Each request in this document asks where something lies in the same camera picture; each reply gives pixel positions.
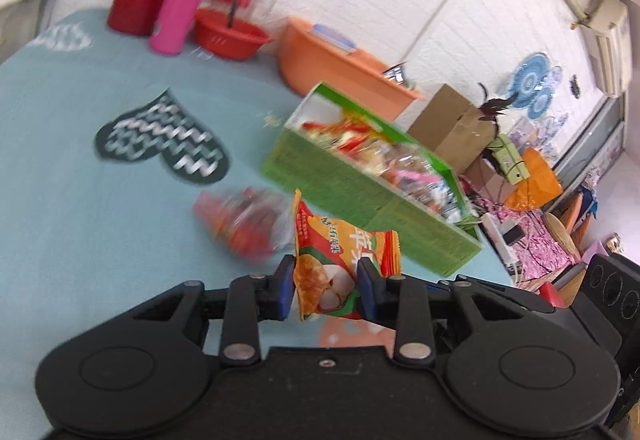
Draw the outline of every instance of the black speaker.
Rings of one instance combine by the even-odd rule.
[[[640,366],[640,266],[619,254],[596,254],[576,299],[572,308],[597,342],[606,341],[603,346],[615,357],[622,379],[635,373]]]

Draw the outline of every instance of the pink floral fabric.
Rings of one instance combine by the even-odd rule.
[[[522,262],[524,280],[537,279],[574,263],[574,258],[562,250],[546,230],[542,221],[542,211],[512,211],[504,205],[494,204],[481,197],[475,202],[500,222],[512,218],[522,227],[525,236],[513,245],[513,250]]]

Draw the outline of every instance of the orange snack bag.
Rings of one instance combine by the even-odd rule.
[[[400,274],[400,245],[394,230],[367,232],[349,222],[313,214],[296,190],[296,284],[300,317],[313,313],[360,319],[356,311],[358,260],[370,258],[384,277]]]

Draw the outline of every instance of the light blue tablecloth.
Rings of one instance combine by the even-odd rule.
[[[284,120],[300,102],[271,58],[224,62],[193,45],[165,58],[145,39],[106,30],[105,18],[73,14],[0,67],[1,440],[48,430],[33,375],[60,342],[183,280],[218,288],[255,271],[197,223],[191,207],[202,187],[159,157],[99,160],[98,128],[170,87],[231,155],[228,175],[209,188],[268,186],[258,169],[279,130],[264,119]],[[411,261],[403,267],[438,279]],[[490,247],[460,272],[510,283]],[[262,344],[316,345],[322,322],[263,323]],[[219,331],[212,323],[206,351],[216,351]]]

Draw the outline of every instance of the heart pattern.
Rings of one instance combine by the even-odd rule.
[[[91,36],[82,29],[82,23],[73,23],[54,25],[27,46],[44,46],[54,52],[77,52],[93,43]]]
[[[219,182],[230,166],[228,154],[214,135],[169,90],[101,127],[95,148],[102,159],[127,163],[160,153],[169,171],[196,184]]]

